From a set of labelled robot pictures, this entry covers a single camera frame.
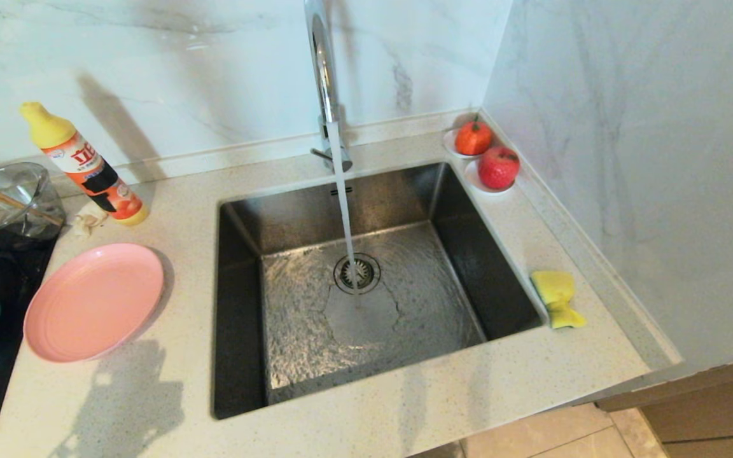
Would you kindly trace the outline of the orange red tomato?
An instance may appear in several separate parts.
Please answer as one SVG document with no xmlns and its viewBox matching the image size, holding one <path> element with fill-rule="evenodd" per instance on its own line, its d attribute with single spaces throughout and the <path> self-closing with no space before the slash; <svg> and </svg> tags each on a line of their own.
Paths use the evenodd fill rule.
<svg viewBox="0 0 733 458">
<path fill-rule="evenodd" d="M 457 153 L 465 156 L 477 156 L 485 153 L 491 148 L 492 136 L 491 128 L 480 121 L 479 115 L 476 114 L 474 119 L 464 124 L 456 134 L 454 147 Z"/>
</svg>

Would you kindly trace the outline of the crumpled white paper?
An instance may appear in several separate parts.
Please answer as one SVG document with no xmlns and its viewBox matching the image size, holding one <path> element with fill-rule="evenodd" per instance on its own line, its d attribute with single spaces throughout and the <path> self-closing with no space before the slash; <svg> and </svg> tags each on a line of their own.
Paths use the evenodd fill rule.
<svg viewBox="0 0 733 458">
<path fill-rule="evenodd" d="M 90 201 L 74 216 L 71 232 L 78 238 L 89 238 L 97 226 L 102 225 L 109 218 L 108 212 L 97 203 Z"/>
</svg>

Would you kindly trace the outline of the small white dish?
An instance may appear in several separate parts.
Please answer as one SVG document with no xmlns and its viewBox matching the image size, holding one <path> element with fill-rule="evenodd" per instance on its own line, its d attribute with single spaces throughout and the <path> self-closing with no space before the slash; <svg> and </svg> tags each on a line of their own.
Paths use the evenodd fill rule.
<svg viewBox="0 0 733 458">
<path fill-rule="evenodd" d="M 486 194 L 503 193 L 504 191 L 508 190 L 506 189 L 503 191 L 496 191 L 496 190 L 491 190 L 489 188 L 486 188 L 486 186 L 484 186 L 479 180 L 478 165 L 479 165 L 479 160 L 477 160 L 476 162 L 472 162 L 471 165 L 469 165 L 466 168 L 466 171 L 465 171 L 466 179 L 468 180 L 469 183 L 471 183 L 471 185 L 474 185 L 475 188 L 477 188 L 478 190 Z"/>
<path fill-rule="evenodd" d="M 457 157 L 458 159 L 462 160 L 476 160 L 479 159 L 482 153 L 485 153 L 485 151 L 488 151 L 489 148 L 494 147 L 494 137 L 492 137 L 491 143 L 487 145 L 485 149 L 482 149 L 480 154 L 477 155 L 465 155 L 460 153 L 456 149 L 456 138 L 457 134 L 459 133 L 459 128 L 452 128 L 451 130 L 445 131 L 443 137 L 442 137 L 442 146 L 445 148 L 448 153 L 450 153 L 452 156 Z"/>
</svg>

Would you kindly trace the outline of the pink plate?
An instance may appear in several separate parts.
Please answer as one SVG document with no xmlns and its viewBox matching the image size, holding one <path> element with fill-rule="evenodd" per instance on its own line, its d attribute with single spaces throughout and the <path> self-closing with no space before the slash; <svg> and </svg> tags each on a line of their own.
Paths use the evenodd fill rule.
<svg viewBox="0 0 733 458">
<path fill-rule="evenodd" d="M 104 356 L 146 324 L 164 286 L 163 265 L 148 247 L 93 247 L 41 285 L 24 317 L 24 339 L 53 363 Z"/>
</svg>

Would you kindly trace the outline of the light wooden cabinet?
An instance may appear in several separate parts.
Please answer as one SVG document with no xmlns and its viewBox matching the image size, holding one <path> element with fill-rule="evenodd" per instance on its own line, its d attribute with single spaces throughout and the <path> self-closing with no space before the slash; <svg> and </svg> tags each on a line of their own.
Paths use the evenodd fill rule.
<svg viewBox="0 0 733 458">
<path fill-rule="evenodd" d="M 635 408 L 670 458 L 733 458 L 733 363 L 596 401 Z"/>
</svg>

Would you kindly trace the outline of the red apple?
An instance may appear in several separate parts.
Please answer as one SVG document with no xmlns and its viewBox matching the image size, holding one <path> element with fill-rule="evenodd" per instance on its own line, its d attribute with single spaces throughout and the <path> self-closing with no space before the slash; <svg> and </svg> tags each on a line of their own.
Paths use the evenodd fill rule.
<svg viewBox="0 0 733 458">
<path fill-rule="evenodd" d="M 511 188 L 520 171 L 520 157 L 509 147 L 492 147 L 478 160 L 480 182 L 491 190 Z"/>
</svg>

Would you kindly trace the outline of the stainless steel sink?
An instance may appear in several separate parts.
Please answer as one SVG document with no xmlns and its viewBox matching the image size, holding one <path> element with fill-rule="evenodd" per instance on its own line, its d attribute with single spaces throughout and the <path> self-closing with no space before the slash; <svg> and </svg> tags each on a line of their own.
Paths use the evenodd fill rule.
<svg viewBox="0 0 733 458">
<path fill-rule="evenodd" d="M 333 279 L 349 257 L 334 183 L 219 206 L 215 419 L 541 324 L 451 165 L 348 179 L 344 191 L 354 254 L 381 267 L 366 294 Z"/>
</svg>

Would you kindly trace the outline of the yellow-capped dish soap bottle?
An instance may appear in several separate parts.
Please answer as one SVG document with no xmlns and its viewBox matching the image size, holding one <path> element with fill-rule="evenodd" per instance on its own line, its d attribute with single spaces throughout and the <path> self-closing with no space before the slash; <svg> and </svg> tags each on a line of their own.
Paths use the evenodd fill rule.
<svg viewBox="0 0 733 458">
<path fill-rule="evenodd" d="M 108 216 L 126 226 L 142 223 L 149 207 L 120 179 L 73 122 L 52 114 L 40 102 L 18 108 L 32 142 Z"/>
</svg>

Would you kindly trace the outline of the clear glass bowl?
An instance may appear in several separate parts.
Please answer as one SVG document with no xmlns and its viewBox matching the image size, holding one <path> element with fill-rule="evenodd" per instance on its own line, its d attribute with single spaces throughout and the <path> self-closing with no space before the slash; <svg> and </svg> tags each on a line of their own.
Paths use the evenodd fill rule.
<svg viewBox="0 0 733 458">
<path fill-rule="evenodd" d="M 0 191 L 25 206 L 61 218 L 65 224 L 63 205 L 43 166 L 21 162 L 0 167 Z M 49 246 L 63 226 L 0 203 L 0 250 L 29 251 Z"/>
</svg>

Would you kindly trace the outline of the chrome faucet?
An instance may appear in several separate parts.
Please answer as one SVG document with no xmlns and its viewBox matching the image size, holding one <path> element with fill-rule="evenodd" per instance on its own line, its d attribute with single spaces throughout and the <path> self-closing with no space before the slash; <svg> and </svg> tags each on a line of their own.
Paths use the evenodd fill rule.
<svg viewBox="0 0 733 458">
<path fill-rule="evenodd" d="M 312 149 L 311 153 L 326 160 L 328 168 L 334 170 L 330 134 L 341 135 L 338 122 L 342 120 L 342 113 L 335 80 L 335 61 L 328 15 L 323 0 L 303 0 L 303 4 L 320 109 L 318 128 L 323 145 L 321 150 Z"/>
</svg>

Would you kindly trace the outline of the metal sink drain strainer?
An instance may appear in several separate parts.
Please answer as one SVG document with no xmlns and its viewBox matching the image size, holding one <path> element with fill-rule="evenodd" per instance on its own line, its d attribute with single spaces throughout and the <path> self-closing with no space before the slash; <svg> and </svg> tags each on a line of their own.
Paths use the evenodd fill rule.
<svg viewBox="0 0 733 458">
<path fill-rule="evenodd" d="M 335 264 L 335 285 L 347 294 L 366 294 L 375 289 L 381 278 L 378 261 L 366 253 L 355 253 L 354 263 L 344 256 Z"/>
</svg>

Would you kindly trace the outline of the yellow green sponge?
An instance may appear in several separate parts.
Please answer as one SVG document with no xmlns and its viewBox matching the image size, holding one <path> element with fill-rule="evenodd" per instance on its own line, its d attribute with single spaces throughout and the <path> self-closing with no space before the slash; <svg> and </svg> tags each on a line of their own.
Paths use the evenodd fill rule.
<svg viewBox="0 0 733 458">
<path fill-rule="evenodd" d="M 574 278 L 570 272 L 537 270 L 531 272 L 529 278 L 546 307 L 553 330 L 587 325 L 587 319 L 570 304 L 575 295 Z"/>
</svg>

